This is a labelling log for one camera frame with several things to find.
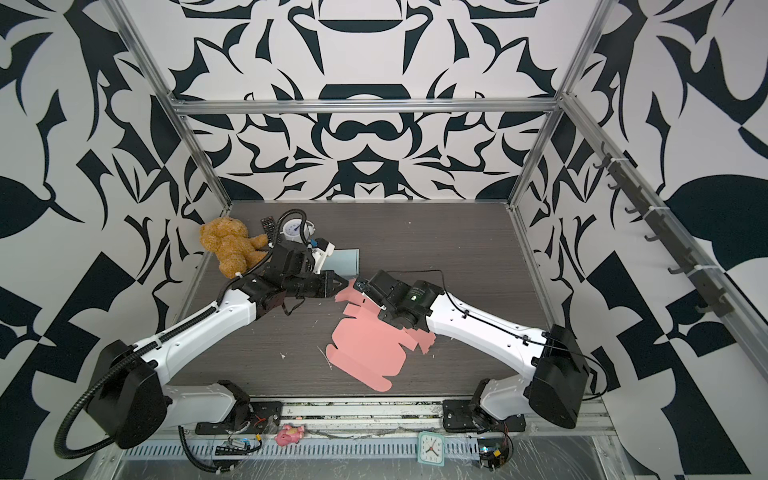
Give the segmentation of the pink small toy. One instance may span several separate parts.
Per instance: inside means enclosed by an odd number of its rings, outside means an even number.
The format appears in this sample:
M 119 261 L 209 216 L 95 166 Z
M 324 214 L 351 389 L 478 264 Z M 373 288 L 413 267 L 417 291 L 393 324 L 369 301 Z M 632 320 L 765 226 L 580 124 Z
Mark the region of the pink small toy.
M 304 426 L 283 425 L 275 435 L 275 441 L 280 447 L 298 444 L 305 436 Z

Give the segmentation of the pink paper boxes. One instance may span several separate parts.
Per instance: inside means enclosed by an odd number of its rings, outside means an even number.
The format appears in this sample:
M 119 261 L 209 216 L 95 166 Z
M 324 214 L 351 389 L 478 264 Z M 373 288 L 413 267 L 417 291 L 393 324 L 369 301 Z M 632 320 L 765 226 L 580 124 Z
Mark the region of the pink paper boxes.
M 333 367 L 352 376 L 376 392 L 392 388 L 391 379 L 405 364 L 408 350 L 426 354 L 436 335 L 420 329 L 394 327 L 378 318 L 380 308 L 354 282 L 338 293 L 337 302 L 346 304 L 343 318 L 334 329 L 325 357 Z

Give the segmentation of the small electronics board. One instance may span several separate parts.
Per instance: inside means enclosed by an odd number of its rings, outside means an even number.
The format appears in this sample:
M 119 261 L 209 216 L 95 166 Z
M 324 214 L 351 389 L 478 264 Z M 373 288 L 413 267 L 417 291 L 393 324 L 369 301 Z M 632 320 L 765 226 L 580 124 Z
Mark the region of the small electronics board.
M 480 438 L 478 440 L 479 466 L 494 471 L 505 465 L 514 454 L 509 436 Z

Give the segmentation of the black wall hook rail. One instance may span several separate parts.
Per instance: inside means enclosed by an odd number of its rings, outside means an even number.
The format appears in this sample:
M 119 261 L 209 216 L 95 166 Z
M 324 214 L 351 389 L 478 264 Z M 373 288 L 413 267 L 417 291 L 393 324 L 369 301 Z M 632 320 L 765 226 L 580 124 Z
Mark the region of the black wall hook rail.
M 604 153 L 603 159 L 595 167 L 610 174 L 614 180 L 610 188 L 627 197 L 631 206 L 626 209 L 626 213 L 639 216 L 652 230 L 645 240 L 661 243 L 674 260 L 675 265 L 667 271 L 672 275 L 685 276 L 695 287 L 705 303 L 697 311 L 713 313 L 720 318 L 733 313 L 735 308 L 728 298 L 720 268 L 701 251 L 671 208 L 643 179 L 632 162 L 627 158 Z

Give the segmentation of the brown teddy bear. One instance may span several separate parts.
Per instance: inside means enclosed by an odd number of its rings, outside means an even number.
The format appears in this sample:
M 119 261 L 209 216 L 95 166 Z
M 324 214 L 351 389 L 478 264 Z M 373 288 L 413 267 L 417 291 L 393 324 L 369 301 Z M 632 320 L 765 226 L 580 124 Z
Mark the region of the brown teddy bear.
M 199 240 L 215 255 L 220 272 L 228 279 L 245 274 L 267 255 L 267 235 L 251 237 L 242 221 L 228 216 L 202 225 Z

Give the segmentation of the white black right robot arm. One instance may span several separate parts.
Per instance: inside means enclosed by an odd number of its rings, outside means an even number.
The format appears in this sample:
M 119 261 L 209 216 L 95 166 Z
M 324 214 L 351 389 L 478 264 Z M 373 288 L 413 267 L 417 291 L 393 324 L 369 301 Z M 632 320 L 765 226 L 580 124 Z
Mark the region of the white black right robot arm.
M 445 401 L 444 430 L 521 432 L 528 415 L 576 427 L 595 361 L 570 330 L 512 323 L 461 301 L 443 284 L 408 284 L 384 270 L 354 288 L 378 307 L 380 320 L 458 340 L 513 370 L 511 377 L 481 380 L 469 400 Z

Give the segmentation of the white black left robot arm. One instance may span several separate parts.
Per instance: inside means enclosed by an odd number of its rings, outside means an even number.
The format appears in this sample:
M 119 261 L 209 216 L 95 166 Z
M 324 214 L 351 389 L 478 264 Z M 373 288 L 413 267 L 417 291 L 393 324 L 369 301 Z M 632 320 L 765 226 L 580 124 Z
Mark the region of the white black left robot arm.
M 233 432 L 251 427 L 250 397 L 235 383 L 174 386 L 171 381 L 210 347 L 272 310 L 291 315 L 287 299 L 330 298 L 347 287 L 347 279 L 325 267 L 334 244 L 312 238 L 307 224 L 305 211 L 286 211 L 262 259 L 235 273 L 214 301 L 132 345 L 115 341 L 105 347 L 89 387 L 58 428 L 55 454 L 77 459 L 112 444 L 127 450 L 159 430 L 174 427 L 183 433 L 198 423 Z

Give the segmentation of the green square clock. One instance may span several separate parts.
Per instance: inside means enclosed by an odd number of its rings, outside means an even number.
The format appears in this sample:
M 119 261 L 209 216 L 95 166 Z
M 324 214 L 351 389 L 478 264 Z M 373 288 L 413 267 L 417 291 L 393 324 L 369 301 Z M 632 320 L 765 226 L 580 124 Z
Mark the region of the green square clock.
M 420 432 L 417 461 L 428 466 L 442 467 L 445 464 L 445 437 L 436 432 Z

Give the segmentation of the black remote control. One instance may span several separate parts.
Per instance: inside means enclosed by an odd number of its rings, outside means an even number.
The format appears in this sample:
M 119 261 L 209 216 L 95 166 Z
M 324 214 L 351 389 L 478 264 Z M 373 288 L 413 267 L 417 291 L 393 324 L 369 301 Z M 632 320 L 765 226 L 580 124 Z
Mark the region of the black remote control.
M 260 220 L 264 234 L 267 236 L 269 243 L 272 243 L 275 239 L 277 224 L 273 216 L 267 216 Z

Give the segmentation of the white round alarm clock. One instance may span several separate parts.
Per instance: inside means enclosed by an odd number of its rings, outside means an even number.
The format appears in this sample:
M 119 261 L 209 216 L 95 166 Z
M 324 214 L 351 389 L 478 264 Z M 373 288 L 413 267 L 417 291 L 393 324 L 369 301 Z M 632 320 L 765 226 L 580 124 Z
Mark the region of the white round alarm clock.
M 314 224 L 301 218 L 287 220 L 281 227 L 281 233 L 285 240 L 301 244 L 306 244 L 314 232 Z

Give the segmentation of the light blue paper box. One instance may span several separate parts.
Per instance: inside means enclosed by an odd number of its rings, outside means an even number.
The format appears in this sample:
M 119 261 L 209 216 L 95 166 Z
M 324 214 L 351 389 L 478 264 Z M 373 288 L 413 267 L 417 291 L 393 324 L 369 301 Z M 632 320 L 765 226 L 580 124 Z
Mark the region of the light blue paper box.
M 358 249 L 335 250 L 328 256 L 322 267 L 323 271 L 332 270 L 345 278 L 356 278 L 360 271 L 360 252 Z

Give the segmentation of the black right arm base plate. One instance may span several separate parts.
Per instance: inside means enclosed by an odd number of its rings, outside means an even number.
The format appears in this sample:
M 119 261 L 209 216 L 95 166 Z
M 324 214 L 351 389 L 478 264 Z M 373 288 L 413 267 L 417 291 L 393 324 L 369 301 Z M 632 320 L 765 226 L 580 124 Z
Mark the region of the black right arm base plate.
M 449 433 L 520 433 L 524 432 L 526 427 L 523 415 L 512 415 L 505 420 L 497 420 L 470 400 L 442 402 L 442 428 Z

